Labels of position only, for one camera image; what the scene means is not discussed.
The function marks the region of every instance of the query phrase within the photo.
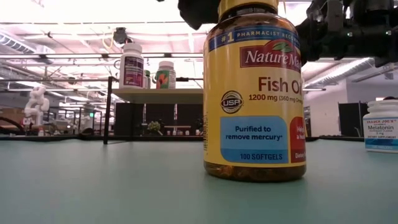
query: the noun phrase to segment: melatonin bottle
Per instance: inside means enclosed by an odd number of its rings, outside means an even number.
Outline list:
[[[204,46],[205,169],[251,182],[306,170],[299,37],[278,0],[221,0]]]
[[[398,153],[398,100],[372,101],[363,116],[368,152]]]

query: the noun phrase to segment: supplement bottle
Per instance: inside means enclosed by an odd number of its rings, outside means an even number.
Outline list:
[[[372,101],[363,116],[365,148],[369,152],[398,153],[398,100]]]
[[[142,77],[142,88],[143,89],[148,89],[148,77],[146,74]]]
[[[138,44],[127,43],[123,47],[124,53],[120,59],[120,88],[142,88],[144,81],[144,58],[142,47]]]
[[[156,89],[175,89],[174,63],[163,61],[159,63],[156,72]]]
[[[152,81],[152,80],[150,79],[150,71],[145,70],[145,76],[147,77],[148,82],[147,82],[147,86],[144,87],[144,88],[147,88],[147,89],[150,90],[150,83],[151,83],[151,81]]]
[[[304,175],[300,46],[278,0],[221,0],[204,46],[205,169],[224,179]]]

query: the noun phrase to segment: wall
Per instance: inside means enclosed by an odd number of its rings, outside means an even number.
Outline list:
[[[310,107],[312,136],[339,135],[338,103],[347,103],[346,81],[326,86],[326,91],[311,91],[304,96]]]
[[[349,103],[369,102],[376,97],[398,96],[397,85],[381,85],[377,83],[351,83],[347,81]]]

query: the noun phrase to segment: shelf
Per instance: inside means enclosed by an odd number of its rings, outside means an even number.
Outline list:
[[[115,89],[113,93],[131,103],[202,104],[202,89]]]

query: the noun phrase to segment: table surface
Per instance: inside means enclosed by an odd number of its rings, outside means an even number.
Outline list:
[[[0,142],[0,219],[63,223],[398,223],[398,155],[307,144],[304,178],[221,180],[202,142]]]

